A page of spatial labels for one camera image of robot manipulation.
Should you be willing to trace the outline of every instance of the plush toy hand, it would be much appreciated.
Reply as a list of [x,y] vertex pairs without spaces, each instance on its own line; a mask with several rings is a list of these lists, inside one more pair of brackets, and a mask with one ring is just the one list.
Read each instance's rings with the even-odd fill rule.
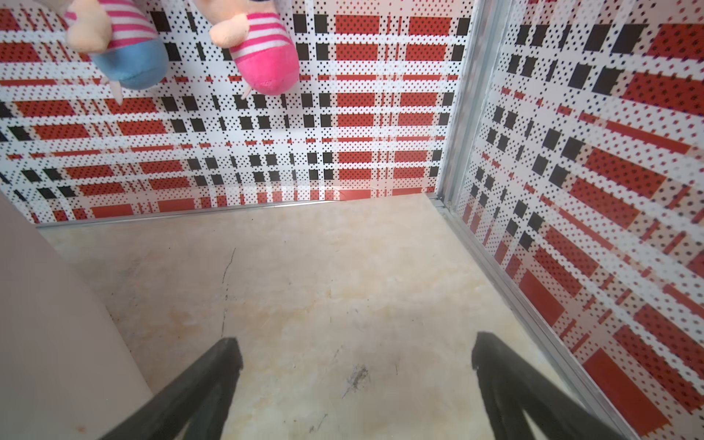
[[247,15],[238,14],[213,26],[210,29],[210,39],[217,47],[228,49],[242,44],[248,33],[249,20],[247,20]]
[[108,13],[97,0],[74,0],[76,22],[66,31],[66,44],[76,52],[104,52],[113,37]]

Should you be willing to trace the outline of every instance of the marble floor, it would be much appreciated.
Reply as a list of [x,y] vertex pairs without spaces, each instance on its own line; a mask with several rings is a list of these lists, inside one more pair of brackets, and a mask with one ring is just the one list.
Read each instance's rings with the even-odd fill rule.
[[238,338],[224,439],[491,439],[479,331],[567,390],[425,195],[41,232],[154,391]]

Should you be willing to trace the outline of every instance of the red plaid wall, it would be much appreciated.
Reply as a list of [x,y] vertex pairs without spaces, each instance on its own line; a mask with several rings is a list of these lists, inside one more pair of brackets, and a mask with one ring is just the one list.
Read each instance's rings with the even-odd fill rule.
[[704,13],[523,1],[460,214],[648,439],[704,438]]
[[0,11],[0,189],[34,222],[434,191],[471,1],[294,2],[287,94],[254,94],[182,0],[144,5],[170,72],[112,99],[27,2]]

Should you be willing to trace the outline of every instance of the pink plush toy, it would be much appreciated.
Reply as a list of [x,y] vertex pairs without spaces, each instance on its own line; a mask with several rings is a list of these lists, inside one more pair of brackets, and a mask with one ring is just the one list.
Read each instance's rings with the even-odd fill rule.
[[298,53],[273,0],[196,0],[196,6],[214,24],[210,39],[230,49],[250,88],[278,95],[296,84]]

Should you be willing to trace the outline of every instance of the white stripe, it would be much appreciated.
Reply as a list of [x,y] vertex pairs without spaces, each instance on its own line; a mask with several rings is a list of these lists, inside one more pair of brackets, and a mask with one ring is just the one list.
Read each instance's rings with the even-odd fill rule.
[[285,42],[280,39],[275,39],[270,42],[264,42],[261,44],[255,44],[254,46],[245,47],[244,49],[240,49],[237,52],[233,53],[232,59],[237,59],[241,56],[254,54],[255,52],[264,51],[266,49],[271,49],[272,47],[286,46],[287,44],[291,43]]

